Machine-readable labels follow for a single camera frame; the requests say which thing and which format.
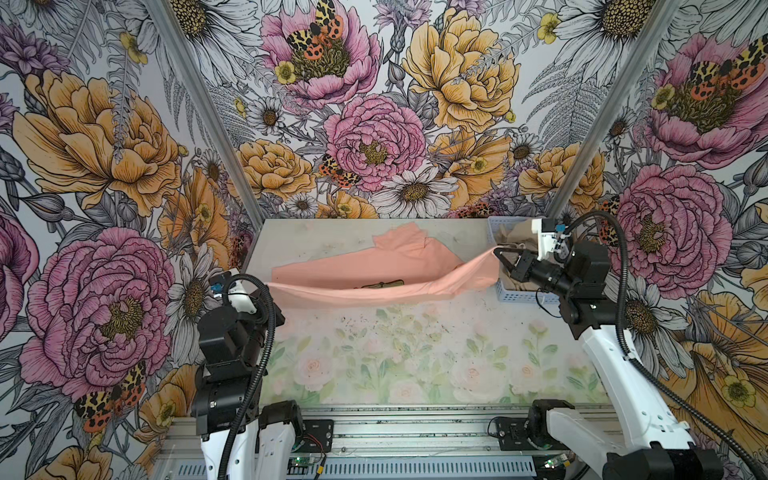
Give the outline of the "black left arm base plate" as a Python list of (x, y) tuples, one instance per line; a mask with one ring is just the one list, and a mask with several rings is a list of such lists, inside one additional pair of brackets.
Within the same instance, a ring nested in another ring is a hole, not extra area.
[(309, 419), (304, 421), (304, 431), (296, 440), (294, 453), (327, 454), (332, 450), (334, 421), (331, 419)]

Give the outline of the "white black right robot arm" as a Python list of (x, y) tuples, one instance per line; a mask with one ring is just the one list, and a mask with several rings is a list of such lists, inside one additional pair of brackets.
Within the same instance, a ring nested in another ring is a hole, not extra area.
[(619, 308), (604, 293), (611, 269), (605, 247), (577, 243), (562, 266), (524, 249), (497, 247), (494, 254), (512, 278), (558, 296), (560, 315), (592, 362), (623, 434), (617, 443), (569, 403), (537, 400), (528, 420), (533, 444), (560, 443), (603, 479), (723, 478), (717, 452), (695, 444), (688, 424), (633, 366), (635, 349), (620, 345)]

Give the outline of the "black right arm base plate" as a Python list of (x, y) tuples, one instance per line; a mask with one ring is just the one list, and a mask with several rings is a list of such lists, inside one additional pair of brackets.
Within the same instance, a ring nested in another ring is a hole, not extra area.
[(538, 447), (529, 438), (528, 420), (513, 417), (494, 417), (489, 423), (489, 432), (497, 440), (501, 451), (528, 451)]

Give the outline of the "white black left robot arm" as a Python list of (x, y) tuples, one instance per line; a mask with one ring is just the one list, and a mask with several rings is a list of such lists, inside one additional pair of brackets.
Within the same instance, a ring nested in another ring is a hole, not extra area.
[(220, 306), (199, 321), (204, 357), (191, 408), (209, 479), (284, 479), (305, 426), (293, 400), (260, 406), (276, 330), (285, 322), (258, 278), (227, 271), (210, 282)]

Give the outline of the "pink graphic t-shirt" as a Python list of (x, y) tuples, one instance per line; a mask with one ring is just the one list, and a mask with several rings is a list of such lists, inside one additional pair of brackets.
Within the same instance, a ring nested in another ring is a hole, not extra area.
[(375, 236), (365, 250), (275, 267), (267, 286), (281, 306), (347, 308), (448, 300), (498, 279), (491, 249), (464, 262), (408, 223)]

